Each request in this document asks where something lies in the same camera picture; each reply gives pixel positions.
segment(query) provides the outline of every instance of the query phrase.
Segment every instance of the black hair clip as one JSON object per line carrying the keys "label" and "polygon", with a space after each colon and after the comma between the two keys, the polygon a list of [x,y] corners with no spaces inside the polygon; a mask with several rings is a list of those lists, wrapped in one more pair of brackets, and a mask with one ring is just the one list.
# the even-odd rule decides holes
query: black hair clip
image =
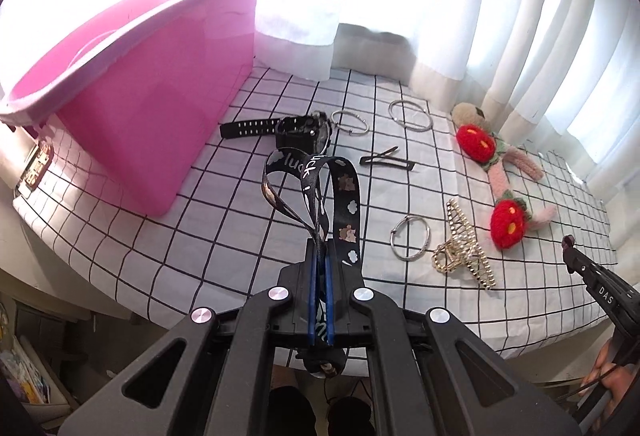
{"label": "black hair clip", "polygon": [[395,153],[398,150],[398,146],[395,145],[391,149],[384,151],[383,153],[373,154],[370,156],[362,156],[360,158],[360,165],[388,165],[389,167],[396,167],[398,169],[406,169],[411,171],[415,162],[402,158],[396,158],[395,156],[389,156],[391,153]]}

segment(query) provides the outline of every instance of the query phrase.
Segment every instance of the table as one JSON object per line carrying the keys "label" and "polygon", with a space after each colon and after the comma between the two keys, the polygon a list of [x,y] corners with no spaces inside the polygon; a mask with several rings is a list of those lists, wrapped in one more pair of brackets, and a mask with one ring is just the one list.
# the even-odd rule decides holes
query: table
{"label": "table", "polygon": [[[418,133],[391,120],[388,103],[398,98],[428,106],[433,130]],[[397,81],[332,70],[331,79],[316,83],[257,66],[223,121],[341,108],[354,110],[372,127],[372,133],[361,137],[334,131],[330,147],[331,153],[349,158],[359,174],[367,286],[418,312],[448,308],[504,357],[575,334],[605,317],[581,278],[566,271],[560,242],[563,235],[573,234],[580,250],[613,269],[616,256],[607,214],[554,153],[542,155],[525,146],[545,171],[538,182],[507,165],[513,189],[533,210],[555,203],[559,214],[550,226],[527,233],[515,247],[500,252],[488,230],[494,201],[486,174],[460,153],[450,115]],[[404,112],[407,120],[425,119],[412,108]],[[346,115],[344,120],[355,121]],[[362,155],[395,145],[396,156],[417,162],[413,171],[358,165]],[[170,328],[194,307],[221,312],[241,306],[249,295],[275,285],[280,269],[303,259],[306,230],[275,212],[260,191],[262,167],[273,149],[273,137],[221,140],[219,133],[213,134],[171,210],[149,218],[128,210],[124,201],[116,207],[100,200],[113,182],[92,172],[70,139],[39,187],[28,199],[17,195],[14,207],[89,282]],[[102,187],[95,185],[98,175]],[[290,176],[271,181],[305,218],[299,181]],[[449,236],[445,210],[451,197],[476,226],[497,281],[492,291],[480,289],[466,269],[442,275],[431,264],[432,250]],[[331,189],[326,209],[331,218]],[[407,213],[425,216],[431,228],[430,250],[408,263],[395,257],[389,245],[390,230]],[[424,226],[412,223],[396,240],[404,251],[418,250]],[[276,363],[302,367],[282,348],[276,351]],[[350,350],[345,372],[367,373],[364,349]]]}

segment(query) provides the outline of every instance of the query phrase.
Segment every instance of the silver screw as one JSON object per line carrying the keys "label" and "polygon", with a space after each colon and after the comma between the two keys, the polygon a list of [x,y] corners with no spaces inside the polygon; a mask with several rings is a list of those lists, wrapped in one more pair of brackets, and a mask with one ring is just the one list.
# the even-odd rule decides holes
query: silver screw
{"label": "silver screw", "polygon": [[357,288],[353,292],[353,296],[358,301],[370,301],[371,299],[373,299],[373,290],[370,288]]}
{"label": "silver screw", "polygon": [[288,296],[289,296],[289,290],[284,288],[284,286],[274,286],[269,291],[269,297],[274,301],[282,301],[283,299],[286,299]]}
{"label": "silver screw", "polygon": [[209,308],[198,308],[191,313],[191,320],[197,324],[203,324],[208,322],[213,317]]}
{"label": "silver screw", "polygon": [[431,312],[429,313],[429,317],[431,317],[431,320],[433,322],[437,322],[438,324],[444,324],[446,322],[449,322],[451,315],[449,314],[448,311],[444,310],[443,308],[436,308],[431,310]]}

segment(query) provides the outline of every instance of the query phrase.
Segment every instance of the white curtain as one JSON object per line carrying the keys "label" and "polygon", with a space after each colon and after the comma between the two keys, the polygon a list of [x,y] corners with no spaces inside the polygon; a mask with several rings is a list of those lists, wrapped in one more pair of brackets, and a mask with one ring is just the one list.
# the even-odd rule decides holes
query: white curtain
{"label": "white curtain", "polygon": [[[0,86],[116,1],[4,0]],[[597,197],[638,194],[638,0],[258,0],[256,30],[272,68],[313,80],[352,68],[441,109],[476,103],[507,141],[556,149]],[[637,227],[612,226],[620,246]]]}

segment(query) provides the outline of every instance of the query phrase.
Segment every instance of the plush toy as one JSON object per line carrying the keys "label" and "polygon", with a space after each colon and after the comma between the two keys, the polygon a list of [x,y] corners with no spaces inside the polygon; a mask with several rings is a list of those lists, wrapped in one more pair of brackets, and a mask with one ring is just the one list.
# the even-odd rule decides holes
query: plush toy
{"label": "plush toy", "polygon": [[523,238],[527,229],[537,230],[548,225],[556,215],[556,206],[547,206],[536,214],[529,212],[526,201],[511,190],[503,163],[511,162],[533,180],[544,176],[542,169],[526,153],[493,134],[481,109],[461,103],[453,108],[451,115],[458,128],[456,138],[460,148],[478,162],[489,178],[496,200],[490,222],[496,247],[508,249]]}

